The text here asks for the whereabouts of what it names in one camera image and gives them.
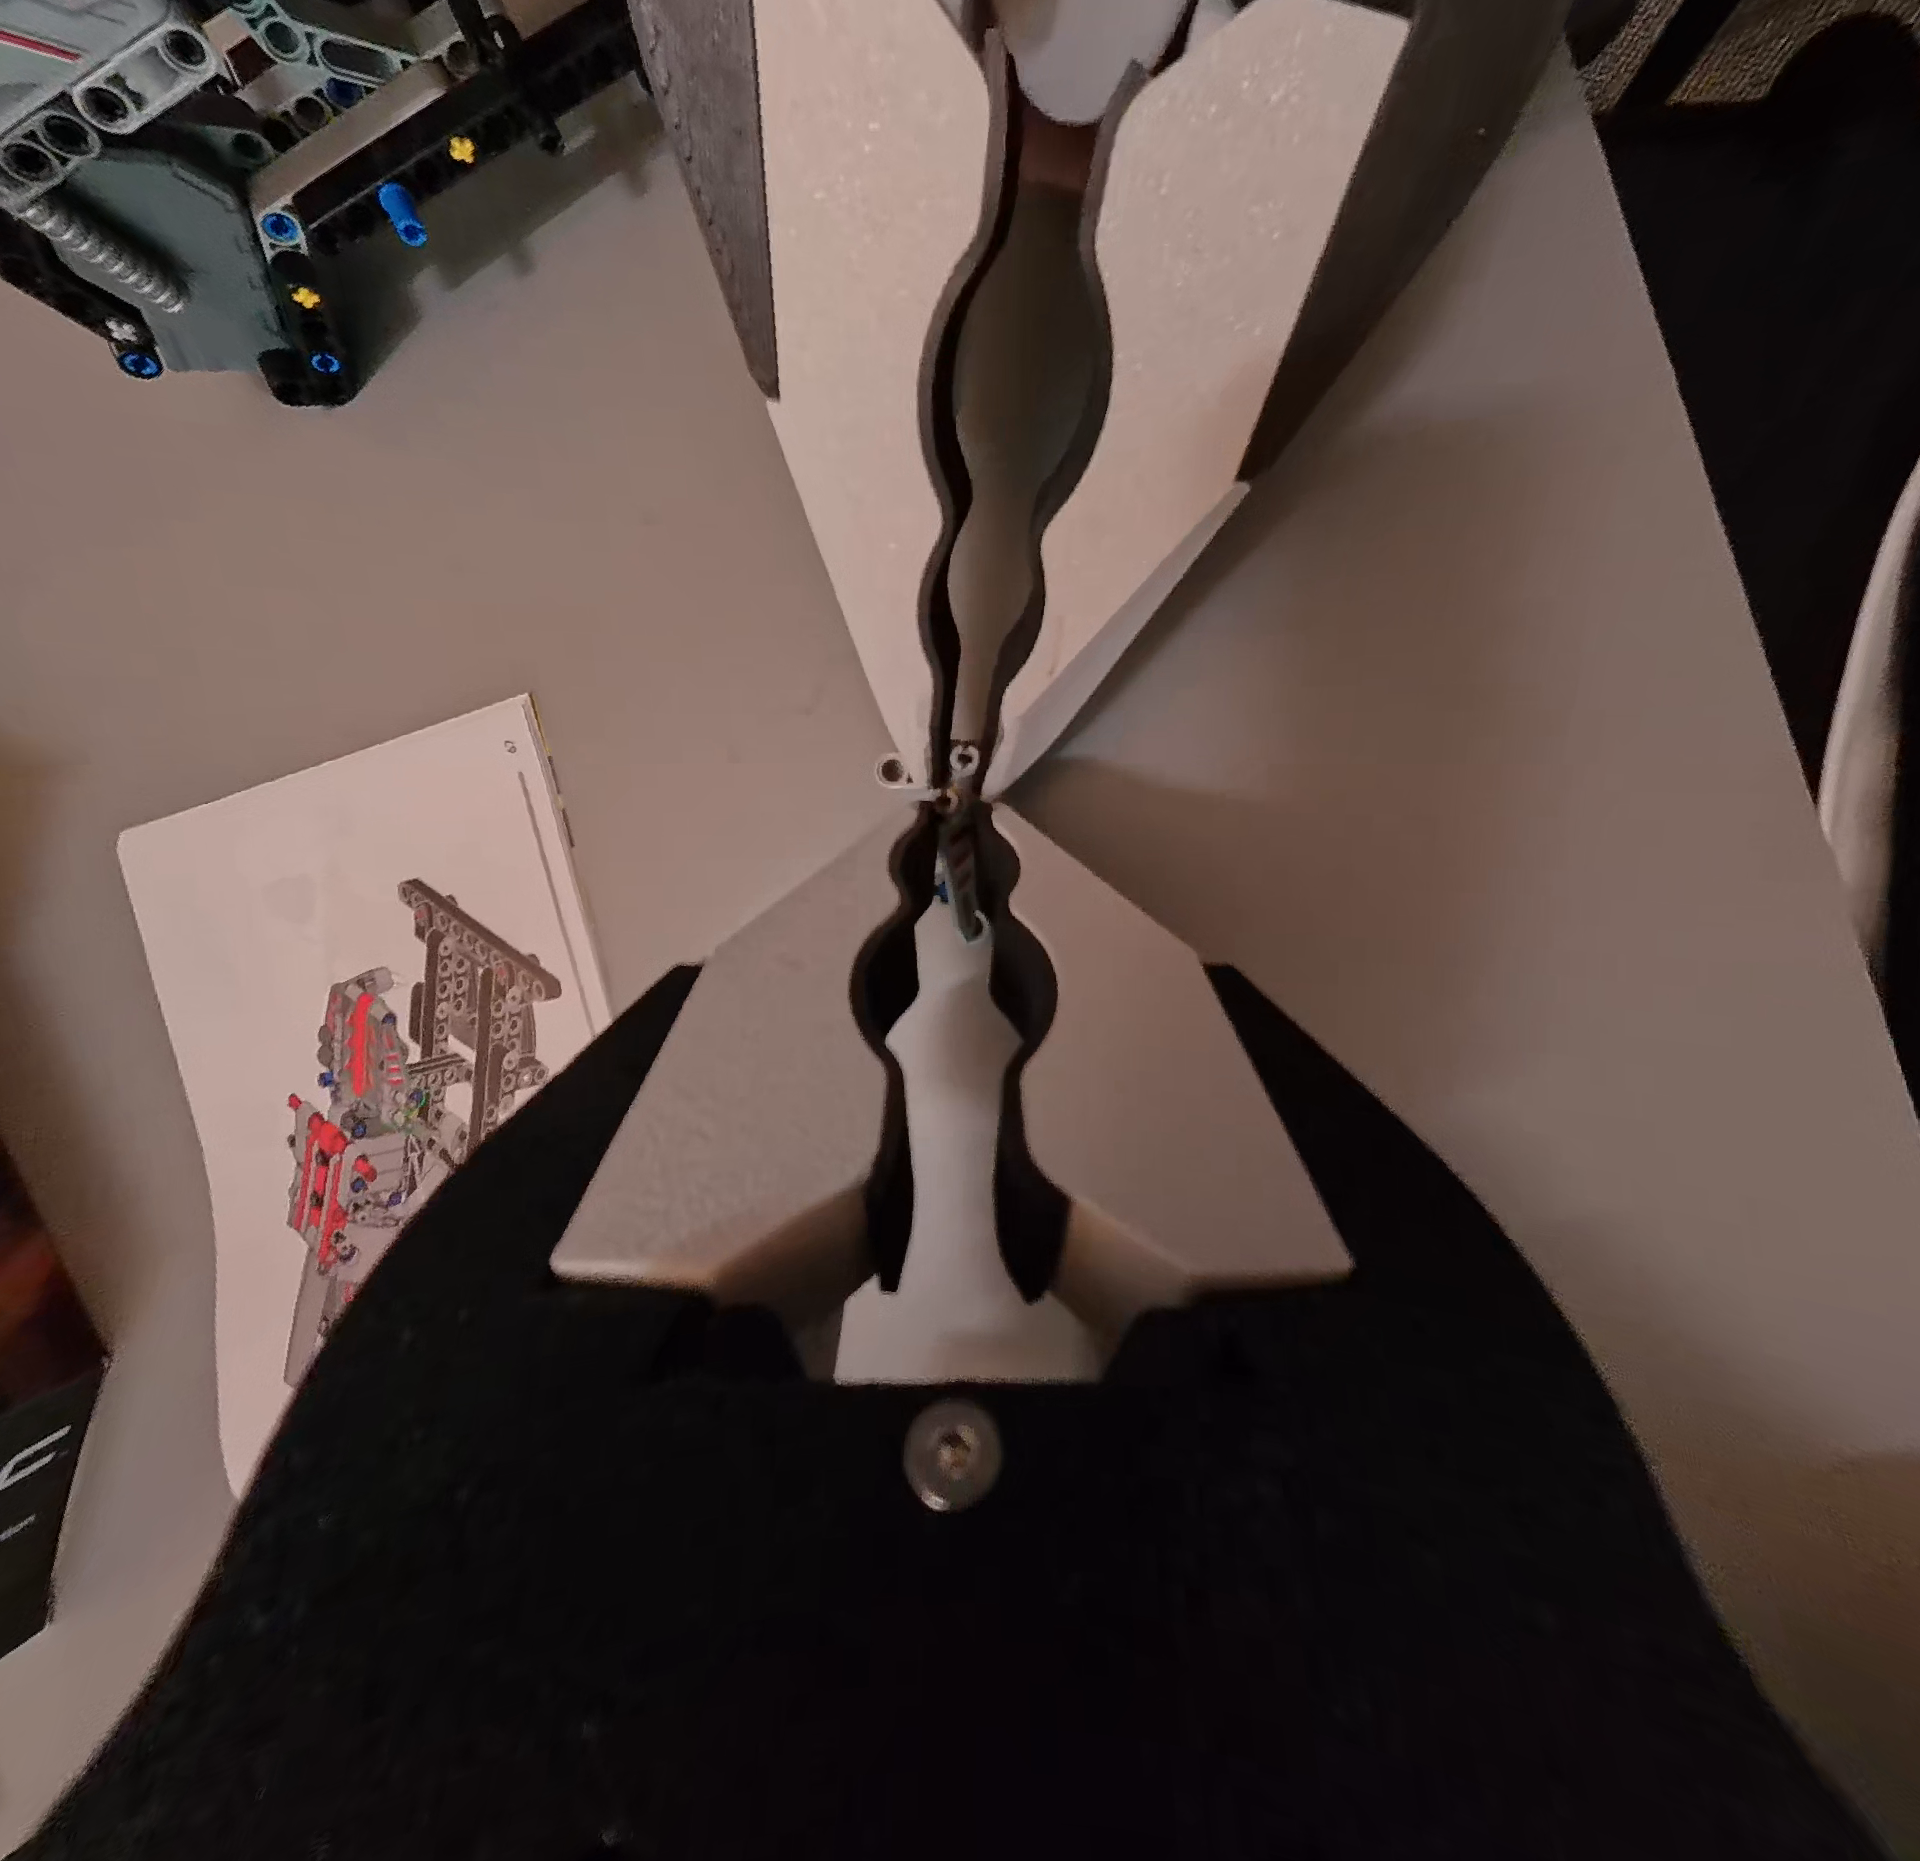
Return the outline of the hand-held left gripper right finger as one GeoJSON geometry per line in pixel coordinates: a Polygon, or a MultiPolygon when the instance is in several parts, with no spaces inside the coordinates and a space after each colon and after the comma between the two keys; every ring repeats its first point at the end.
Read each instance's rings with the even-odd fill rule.
{"type": "Polygon", "coordinates": [[[1346,1279],[1352,1256],[1194,949],[1009,803],[981,813],[976,847],[990,993],[1018,1037],[994,1207],[1021,1297],[1137,1322],[1346,1279]]]}

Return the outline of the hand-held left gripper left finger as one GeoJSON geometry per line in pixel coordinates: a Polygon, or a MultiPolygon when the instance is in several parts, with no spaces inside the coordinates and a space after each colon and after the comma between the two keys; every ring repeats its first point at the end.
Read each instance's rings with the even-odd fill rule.
{"type": "Polygon", "coordinates": [[[919,996],[934,822],[887,819],[702,966],[552,1256],[555,1278],[826,1322],[912,1198],[886,1037],[919,996]]]}

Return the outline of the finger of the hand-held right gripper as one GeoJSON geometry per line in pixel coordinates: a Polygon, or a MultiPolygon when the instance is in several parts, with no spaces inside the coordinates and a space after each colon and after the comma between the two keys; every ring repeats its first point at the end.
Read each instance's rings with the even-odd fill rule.
{"type": "Polygon", "coordinates": [[[1587,4],[1191,0],[1130,67],[1078,234],[1087,408],[987,694],[997,799],[1111,675],[1451,230],[1587,4]]]}
{"type": "Polygon", "coordinates": [[[946,343],[1005,179],[970,0],[626,0],[732,330],[907,783],[944,776],[946,343]]]}

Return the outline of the small grey beam piece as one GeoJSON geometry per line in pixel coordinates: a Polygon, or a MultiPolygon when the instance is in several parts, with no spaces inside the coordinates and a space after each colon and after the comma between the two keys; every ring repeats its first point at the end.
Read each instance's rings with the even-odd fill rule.
{"type": "Polygon", "coordinates": [[[970,948],[992,927],[992,892],[981,874],[981,819],[985,803],[955,801],[940,819],[936,896],[950,908],[953,932],[970,948]]]}

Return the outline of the white building instruction booklet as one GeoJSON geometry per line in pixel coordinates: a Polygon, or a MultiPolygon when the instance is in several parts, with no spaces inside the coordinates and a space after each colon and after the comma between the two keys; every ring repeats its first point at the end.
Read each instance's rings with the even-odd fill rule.
{"type": "Polygon", "coordinates": [[[531,698],[141,824],[118,857],[208,1180],[241,1496],[414,1215],[607,1027],[607,980],[531,698]]]}

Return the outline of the dark cloth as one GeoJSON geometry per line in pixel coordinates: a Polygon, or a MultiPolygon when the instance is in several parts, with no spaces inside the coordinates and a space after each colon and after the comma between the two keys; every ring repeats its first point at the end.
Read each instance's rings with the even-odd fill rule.
{"type": "Polygon", "coordinates": [[[1915,773],[1915,77],[1616,118],[1607,167],[1863,938],[1915,773]]]}

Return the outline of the grey building block vehicle model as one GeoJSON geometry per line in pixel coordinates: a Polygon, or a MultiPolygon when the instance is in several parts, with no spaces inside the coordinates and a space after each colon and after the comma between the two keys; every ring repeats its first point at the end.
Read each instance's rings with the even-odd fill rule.
{"type": "Polygon", "coordinates": [[[362,386],[343,259],[651,83],[626,0],[2,0],[5,288],[140,383],[362,386]]]}

